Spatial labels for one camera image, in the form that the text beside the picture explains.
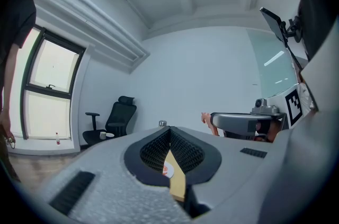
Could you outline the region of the black office chair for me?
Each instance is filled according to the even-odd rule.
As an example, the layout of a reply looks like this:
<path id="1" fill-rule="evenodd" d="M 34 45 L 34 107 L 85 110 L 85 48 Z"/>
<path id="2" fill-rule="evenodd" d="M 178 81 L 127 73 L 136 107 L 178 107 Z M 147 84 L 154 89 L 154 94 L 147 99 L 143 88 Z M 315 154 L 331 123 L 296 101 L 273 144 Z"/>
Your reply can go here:
<path id="1" fill-rule="evenodd" d="M 134 97 L 120 96 L 114 103 L 104 129 L 96 128 L 96 117 L 98 113 L 86 112 L 85 114 L 92 117 L 93 130 L 83 132 L 83 138 L 89 146 L 96 145 L 100 142 L 116 139 L 126 136 L 126 129 L 132 116 L 135 114 L 137 107 L 134 105 Z M 100 132 L 113 133 L 114 137 L 101 140 Z"/>

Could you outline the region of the black-framed window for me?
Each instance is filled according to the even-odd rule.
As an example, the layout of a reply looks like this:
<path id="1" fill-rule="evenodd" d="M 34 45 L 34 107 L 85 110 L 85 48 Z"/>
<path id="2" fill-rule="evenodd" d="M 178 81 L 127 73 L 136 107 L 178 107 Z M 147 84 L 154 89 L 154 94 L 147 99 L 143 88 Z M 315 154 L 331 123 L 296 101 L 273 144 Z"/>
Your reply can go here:
<path id="1" fill-rule="evenodd" d="M 72 137 L 70 108 L 85 49 L 34 26 L 18 51 L 11 90 L 11 132 L 17 138 Z"/>

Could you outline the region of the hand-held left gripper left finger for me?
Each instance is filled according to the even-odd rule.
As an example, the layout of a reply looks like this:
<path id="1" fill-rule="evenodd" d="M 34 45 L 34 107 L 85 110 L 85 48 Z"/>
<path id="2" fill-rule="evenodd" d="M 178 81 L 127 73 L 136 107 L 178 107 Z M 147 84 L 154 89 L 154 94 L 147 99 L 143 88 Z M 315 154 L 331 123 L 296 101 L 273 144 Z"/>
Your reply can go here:
<path id="1" fill-rule="evenodd" d="M 191 218 L 167 187 L 144 185 L 125 167 L 127 148 L 156 131 L 144 130 L 90 147 L 44 181 L 38 197 L 49 203 L 78 172 L 91 172 L 95 178 L 70 218 L 84 224 L 190 224 Z"/>

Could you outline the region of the frosted glass partition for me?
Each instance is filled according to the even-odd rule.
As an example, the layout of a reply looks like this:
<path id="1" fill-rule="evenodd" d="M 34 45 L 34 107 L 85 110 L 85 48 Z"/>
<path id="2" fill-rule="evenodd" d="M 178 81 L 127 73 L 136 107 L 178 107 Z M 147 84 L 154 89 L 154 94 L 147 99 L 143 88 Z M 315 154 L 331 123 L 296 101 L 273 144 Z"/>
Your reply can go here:
<path id="1" fill-rule="evenodd" d="M 275 96 L 297 81 L 290 52 L 275 35 L 247 29 L 258 66 L 261 91 L 264 98 Z"/>

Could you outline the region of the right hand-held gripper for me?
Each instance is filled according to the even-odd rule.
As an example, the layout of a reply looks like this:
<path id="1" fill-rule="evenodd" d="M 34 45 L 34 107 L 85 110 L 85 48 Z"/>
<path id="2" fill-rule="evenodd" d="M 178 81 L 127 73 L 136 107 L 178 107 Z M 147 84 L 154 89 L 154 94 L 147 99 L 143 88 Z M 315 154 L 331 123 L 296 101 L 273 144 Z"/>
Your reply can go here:
<path id="1" fill-rule="evenodd" d="M 272 104 L 280 113 L 287 116 L 288 127 L 293 128 L 303 118 L 303 111 L 298 94 L 298 87 L 289 89 L 272 97 Z M 247 113 L 211 113 L 211 124 L 225 132 L 232 132 L 242 136 L 255 136 L 258 121 L 270 121 L 270 115 Z"/>

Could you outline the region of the black chest-mounted phone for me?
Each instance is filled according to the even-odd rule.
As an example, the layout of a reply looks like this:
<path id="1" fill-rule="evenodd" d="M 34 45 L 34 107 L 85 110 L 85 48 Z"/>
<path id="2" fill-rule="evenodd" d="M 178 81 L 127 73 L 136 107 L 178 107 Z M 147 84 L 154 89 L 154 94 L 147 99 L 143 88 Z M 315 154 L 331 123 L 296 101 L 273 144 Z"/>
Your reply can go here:
<path id="1" fill-rule="evenodd" d="M 269 25 L 271 31 L 275 34 L 275 36 L 284 43 L 287 44 L 287 40 L 283 35 L 283 31 L 280 28 L 281 19 L 271 11 L 267 10 L 264 7 L 260 8 L 260 12 L 262 13 L 263 17 L 265 18 L 267 24 Z"/>

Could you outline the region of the black phone mount clamp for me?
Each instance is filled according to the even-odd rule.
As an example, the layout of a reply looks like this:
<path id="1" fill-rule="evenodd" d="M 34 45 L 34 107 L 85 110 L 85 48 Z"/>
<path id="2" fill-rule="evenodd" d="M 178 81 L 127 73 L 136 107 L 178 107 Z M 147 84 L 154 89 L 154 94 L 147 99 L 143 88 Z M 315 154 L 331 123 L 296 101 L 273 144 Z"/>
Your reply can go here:
<path id="1" fill-rule="evenodd" d="M 288 38 L 294 38 L 296 43 L 299 43 L 302 39 L 302 27 L 299 16 L 295 16 L 294 19 L 289 19 L 289 27 L 286 28 L 285 21 L 280 24 L 280 29 L 283 37 L 287 40 Z"/>

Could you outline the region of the white plate with food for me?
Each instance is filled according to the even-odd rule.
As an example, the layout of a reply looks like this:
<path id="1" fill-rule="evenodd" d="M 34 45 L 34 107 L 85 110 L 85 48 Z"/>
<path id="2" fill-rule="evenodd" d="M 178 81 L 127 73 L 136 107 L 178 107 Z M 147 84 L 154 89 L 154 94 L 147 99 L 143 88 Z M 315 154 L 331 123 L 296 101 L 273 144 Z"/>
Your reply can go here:
<path id="1" fill-rule="evenodd" d="M 174 175 L 174 167 L 170 162 L 170 159 L 166 158 L 163 166 L 163 175 L 167 178 L 172 178 Z"/>

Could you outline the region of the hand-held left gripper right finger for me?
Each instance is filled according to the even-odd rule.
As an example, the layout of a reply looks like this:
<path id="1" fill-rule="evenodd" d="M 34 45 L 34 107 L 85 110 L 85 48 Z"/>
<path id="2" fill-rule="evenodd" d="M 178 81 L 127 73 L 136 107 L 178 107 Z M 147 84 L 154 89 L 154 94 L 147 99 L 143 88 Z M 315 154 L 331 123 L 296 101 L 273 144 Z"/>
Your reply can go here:
<path id="1" fill-rule="evenodd" d="M 170 127 L 179 147 L 204 158 L 186 173 L 184 205 L 171 206 L 170 224 L 259 224 L 265 196 L 283 163 L 288 132 L 274 143 L 240 140 Z"/>

